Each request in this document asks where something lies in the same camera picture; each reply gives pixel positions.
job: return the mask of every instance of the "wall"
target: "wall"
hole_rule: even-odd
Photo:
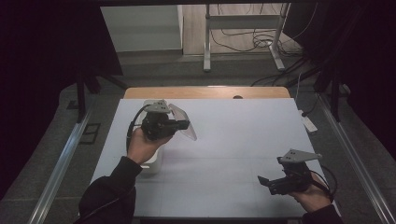
[[[182,48],[177,6],[101,10],[116,52]]]

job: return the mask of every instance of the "gray floor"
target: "gray floor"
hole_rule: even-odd
[[[295,60],[285,59],[285,64],[291,65]],[[124,53],[120,55],[120,61],[124,72],[124,77],[120,77],[120,80],[139,87],[249,86],[260,77],[278,74],[268,54],[215,55],[210,73],[203,72],[202,57],[182,56],[177,51]],[[288,78],[297,77],[300,72],[298,70]],[[302,110],[309,110],[317,99],[312,90],[314,80],[315,77],[311,77],[298,88],[296,104]],[[100,78],[99,81],[102,91],[95,97],[94,110],[89,120],[89,124],[100,123],[97,137],[90,144],[94,136],[82,136],[82,142],[71,160],[45,223],[71,223],[78,218],[78,201],[91,181],[118,101],[123,96],[123,90],[112,83]],[[290,88],[293,97],[296,91],[297,87]],[[77,120],[78,112],[70,106],[76,100],[75,86],[62,92],[57,113],[48,131],[6,197],[0,202],[0,223],[26,223],[29,219]],[[315,151],[324,157],[322,164],[328,166],[337,176],[339,190],[336,201],[343,220],[350,224],[381,223],[322,107],[322,104],[318,104],[309,115],[318,127],[318,132],[310,135],[310,139]],[[340,99],[340,116],[349,138],[395,211],[396,179],[392,178],[396,174],[395,160],[354,114],[347,105],[346,98]]]

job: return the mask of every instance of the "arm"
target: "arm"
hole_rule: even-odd
[[[323,182],[312,174],[314,180],[324,185]],[[307,212],[303,215],[304,224],[343,224],[343,220],[335,211],[328,195],[323,190],[311,185],[305,192],[293,192],[290,196],[301,204]]]
[[[155,151],[167,143],[171,137],[149,141],[140,128],[132,134],[127,157],[110,176],[102,176],[93,181],[84,192],[78,205],[81,219],[76,223],[128,223],[134,217],[136,190],[134,182],[142,168]]]

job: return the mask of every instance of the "metal bracket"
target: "metal bracket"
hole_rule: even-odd
[[[319,160],[321,158],[322,155],[320,154],[291,149],[286,155],[279,159],[279,163],[298,163],[302,161]]]
[[[152,105],[149,105],[148,107],[145,108],[145,111],[153,112],[153,113],[166,113],[166,114],[169,114],[171,112],[165,100],[160,100]]]

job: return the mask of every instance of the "table leg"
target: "table leg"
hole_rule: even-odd
[[[283,6],[282,10],[280,11],[280,18],[277,24],[274,40],[272,41],[271,46],[269,47],[278,71],[285,70],[285,65],[282,63],[282,60],[279,57],[277,42],[279,41],[280,34],[282,33],[283,25],[285,24],[286,14],[288,13],[289,5],[290,3],[286,3],[285,6]]]
[[[209,5],[206,5],[206,15],[205,15],[205,52],[204,52],[204,71],[210,72],[210,14]]]

